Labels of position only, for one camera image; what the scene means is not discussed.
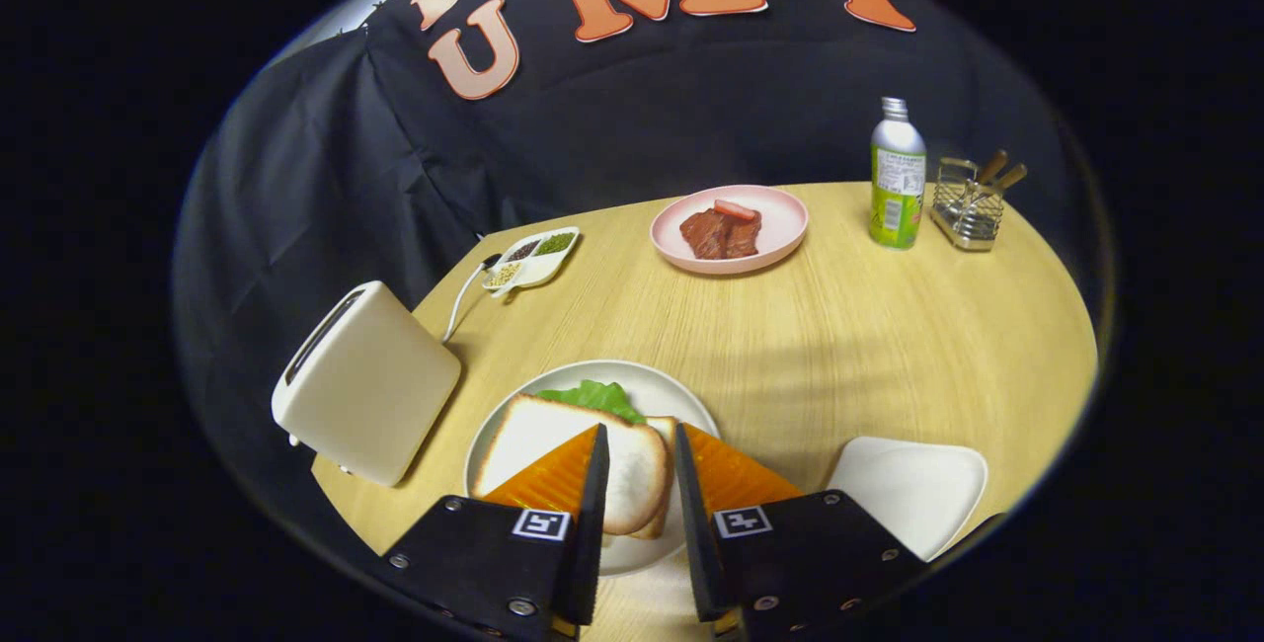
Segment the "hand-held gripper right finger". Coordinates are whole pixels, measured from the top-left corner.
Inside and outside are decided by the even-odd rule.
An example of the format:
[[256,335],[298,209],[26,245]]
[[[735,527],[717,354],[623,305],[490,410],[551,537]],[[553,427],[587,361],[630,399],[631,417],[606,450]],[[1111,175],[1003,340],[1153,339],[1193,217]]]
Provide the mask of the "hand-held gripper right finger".
[[709,506],[707,435],[678,423],[672,439],[691,598],[710,639],[838,641],[928,578],[925,561],[836,489]]

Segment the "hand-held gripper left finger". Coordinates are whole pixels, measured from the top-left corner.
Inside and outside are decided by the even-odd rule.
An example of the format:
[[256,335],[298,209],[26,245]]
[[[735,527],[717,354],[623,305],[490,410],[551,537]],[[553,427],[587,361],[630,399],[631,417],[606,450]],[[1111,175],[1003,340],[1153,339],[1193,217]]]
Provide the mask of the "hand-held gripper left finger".
[[463,641],[581,639],[599,578],[605,426],[576,441],[588,459],[576,511],[445,495],[375,559],[374,583]]

